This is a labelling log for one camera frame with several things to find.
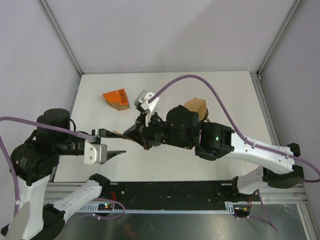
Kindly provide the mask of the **orange coffee filter box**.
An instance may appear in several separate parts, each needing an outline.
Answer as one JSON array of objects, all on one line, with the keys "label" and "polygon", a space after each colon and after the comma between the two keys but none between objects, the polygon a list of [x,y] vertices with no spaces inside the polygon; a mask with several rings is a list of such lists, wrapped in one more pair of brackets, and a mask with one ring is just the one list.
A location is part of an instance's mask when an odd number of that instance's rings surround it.
[{"label": "orange coffee filter box", "polygon": [[124,88],[106,92],[102,95],[108,105],[118,111],[130,109],[130,103]]}]

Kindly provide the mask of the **brown paper coffee filter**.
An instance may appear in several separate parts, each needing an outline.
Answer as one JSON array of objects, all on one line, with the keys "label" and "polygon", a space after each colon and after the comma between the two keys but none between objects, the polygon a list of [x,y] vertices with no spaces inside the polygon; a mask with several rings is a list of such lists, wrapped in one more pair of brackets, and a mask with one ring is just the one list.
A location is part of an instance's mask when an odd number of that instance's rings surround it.
[{"label": "brown paper coffee filter", "polygon": [[204,99],[194,97],[192,100],[187,101],[184,107],[191,112],[198,113],[199,120],[202,121],[207,108],[207,103]]}]

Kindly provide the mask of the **dark green dripper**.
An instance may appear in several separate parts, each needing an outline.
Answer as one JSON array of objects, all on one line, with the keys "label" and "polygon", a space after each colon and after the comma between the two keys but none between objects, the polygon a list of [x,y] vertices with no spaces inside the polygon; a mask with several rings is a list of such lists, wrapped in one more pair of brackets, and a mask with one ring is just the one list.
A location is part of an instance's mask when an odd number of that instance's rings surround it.
[{"label": "dark green dripper", "polygon": [[203,122],[210,123],[211,121],[210,121],[210,119],[209,119],[208,117],[209,117],[209,110],[206,109],[206,112],[205,112],[205,114],[204,114],[204,117],[203,117],[202,121],[203,121]]}]

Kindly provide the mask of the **clear glass dripper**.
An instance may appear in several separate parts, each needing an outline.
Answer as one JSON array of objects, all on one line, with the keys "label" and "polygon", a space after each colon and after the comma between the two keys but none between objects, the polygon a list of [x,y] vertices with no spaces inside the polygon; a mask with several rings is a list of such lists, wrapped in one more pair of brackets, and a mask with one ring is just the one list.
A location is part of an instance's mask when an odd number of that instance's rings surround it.
[{"label": "clear glass dripper", "polygon": [[161,108],[157,107],[155,112],[157,113],[157,115],[163,120],[166,120],[166,112],[164,110],[162,110]]}]

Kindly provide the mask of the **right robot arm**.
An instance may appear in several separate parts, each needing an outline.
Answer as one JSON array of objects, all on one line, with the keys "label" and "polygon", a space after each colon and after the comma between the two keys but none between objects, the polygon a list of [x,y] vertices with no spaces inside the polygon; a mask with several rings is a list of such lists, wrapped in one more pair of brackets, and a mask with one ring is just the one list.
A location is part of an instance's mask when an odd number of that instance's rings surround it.
[{"label": "right robot arm", "polygon": [[266,186],[289,189],[305,179],[301,166],[290,159],[292,149],[268,145],[259,148],[257,142],[245,142],[231,127],[199,120],[197,112],[179,105],[171,109],[166,120],[154,113],[150,121],[141,113],[134,125],[124,136],[141,145],[145,150],[159,145],[170,145],[187,150],[194,149],[195,155],[215,161],[224,156],[257,165],[246,175],[236,176],[230,188],[231,196],[242,201],[253,192]]}]

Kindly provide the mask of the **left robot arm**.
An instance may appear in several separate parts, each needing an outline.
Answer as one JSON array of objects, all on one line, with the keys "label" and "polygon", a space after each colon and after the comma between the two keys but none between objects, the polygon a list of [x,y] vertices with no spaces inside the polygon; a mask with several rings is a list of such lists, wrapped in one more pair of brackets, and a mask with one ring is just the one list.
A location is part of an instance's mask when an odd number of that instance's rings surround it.
[{"label": "left robot arm", "polygon": [[118,205],[110,180],[98,173],[77,190],[53,203],[45,203],[45,192],[51,174],[61,156],[83,156],[86,164],[104,164],[120,154],[109,151],[103,138],[117,135],[106,129],[91,134],[76,130],[70,112],[62,108],[46,110],[32,122],[35,130],[12,153],[4,152],[13,176],[15,212],[29,208],[23,240],[53,240],[79,209],[93,200],[101,200],[107,213]]}]

